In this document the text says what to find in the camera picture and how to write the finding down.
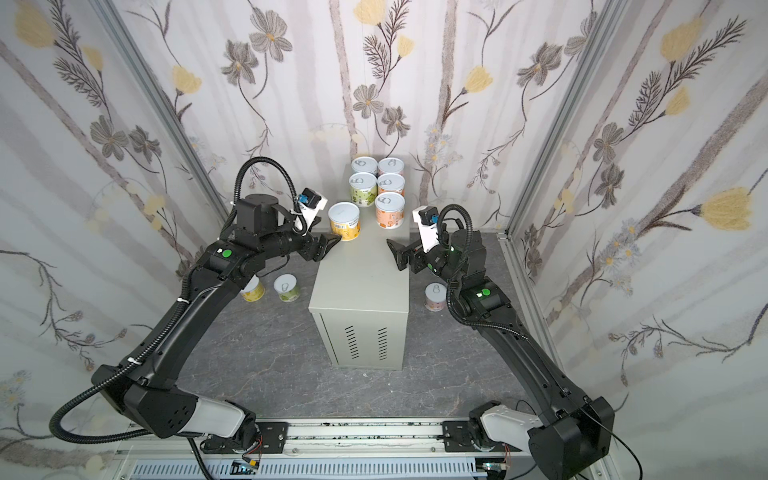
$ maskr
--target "yellow can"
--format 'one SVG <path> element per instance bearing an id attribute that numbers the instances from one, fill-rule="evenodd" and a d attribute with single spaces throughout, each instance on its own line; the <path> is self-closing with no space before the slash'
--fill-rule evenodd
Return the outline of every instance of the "yellow can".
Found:
<path id="1" fill-rule="evenodd" d="M 240 295 L 246 302 L 255 302 L 264 296 L 264 284 L 258 276 L 254 275 L 245 288 L 240 291 Z"/>
<path id="2" fill-rule="evenodd" d="M 328 210 L 331 231 L 341 236 L 342 242 L 355 240 L 360 235 L 360 209 L 351 202 L 339 202 Z"/>

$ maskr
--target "gray marble floor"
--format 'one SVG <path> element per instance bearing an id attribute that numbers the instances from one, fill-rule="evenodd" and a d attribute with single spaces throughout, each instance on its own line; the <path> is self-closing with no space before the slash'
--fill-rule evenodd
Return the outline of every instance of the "gray marble floor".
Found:
<path id="1" fill-rule="evenodd" d="M 490 276 L 519 311 L 501 247 L 483 234 Z M 426 270 L 410 277 L 410 314 L 401 372 L 339 369 L 330 364 L 307 309 L 317 264 L 294 256 L 265 278 L 256 303 L 233 300 L 187 361 L 179 387 L 230 399 L 262 417 L 464 416 L 497 399 L 527 399 L 501 357 L 477 332 L 424 307 Z M 271 289 L 281 273 L 299 279 L 301 297 L 282 303 Z"/>

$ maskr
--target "floral wallpaper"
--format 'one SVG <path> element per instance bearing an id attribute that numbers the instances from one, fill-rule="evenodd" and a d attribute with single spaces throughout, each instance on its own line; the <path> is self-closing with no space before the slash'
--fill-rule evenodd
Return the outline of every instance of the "floral wallpaper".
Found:
<path id="1" fill-rule="evenodd" d="M 514 232 L 566 371 L 647 478 L 768 473 L 766 20 L 630 2 Z"/>
<path id="2" fill-rule="evenodd" d="M 87 2 L 0 10 L 0 476 L 101 478 L 115 445 L 48 419 L 144 338 L 220 219 Z M 65 423 L 127 428 L 100 396 Z"/>
<path id="3" fill-rule="evenodd" d="M 406 163 L 414 204 L 509 221 L 601 1 L 117 0 L 222 198 L 250 156 L 346 198 L 358 156 Z M 283 195 L 253 167 L 244 192 Z"/>

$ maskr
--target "black mounting plate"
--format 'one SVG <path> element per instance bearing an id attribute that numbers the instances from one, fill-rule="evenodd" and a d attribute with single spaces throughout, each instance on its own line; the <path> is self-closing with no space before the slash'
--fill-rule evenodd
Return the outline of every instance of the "black mounting plate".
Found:
<path id="1" fill-rule="evenodd" d="M 466 421 L 446 421 L 442 423 L 442 442 L 445 445 L 445 451 L 453 452 L 503 452 L 504 444 L 501 442 L 492 442 L 490 449 L 480 449 L 475 446 L 472 436 L 469 434 L 469 422 Z M 520 452 L 513 446 L 509 447 L 510 452 Z"/>
<path id="2" fill-rule="evenodd" d="M 262 441 L 261 453 L 283 453 L 283 447 L 286 444 L 286 437 L 288 436 L 288 422 L 257 422 L 259 431 L 261 432 Z M 221 437 L 213 435 L 211 438 L 203 440 L 200 443 L 200 450 L 203 453 L 219 453 L 228 454 L 234 453 L 231 448 L 229 439 L 222 439 Z"/>

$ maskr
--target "ventilation slot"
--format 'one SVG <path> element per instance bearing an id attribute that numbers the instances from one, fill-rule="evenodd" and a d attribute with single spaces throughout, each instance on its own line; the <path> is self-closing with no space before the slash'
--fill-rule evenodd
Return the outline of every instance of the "ventilation slot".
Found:
<path id="1" fill-rule="evenodd" d="M 379 361 L 382 362 L 383 360 L 386 360 L 386 327 L 380 329 L 378 331 L 378 348 L 379 348 Z"/>
<path id="2" fill-rule="evenodd" d="M 355 336 L 355 327 L 350 325 L 344 329 L 346 334 L 346 343 L 349 346 L 349 354 L 352 359 L 356 359 L 360 356 L 360 351 L 357 348 L 357 337 Z"/>

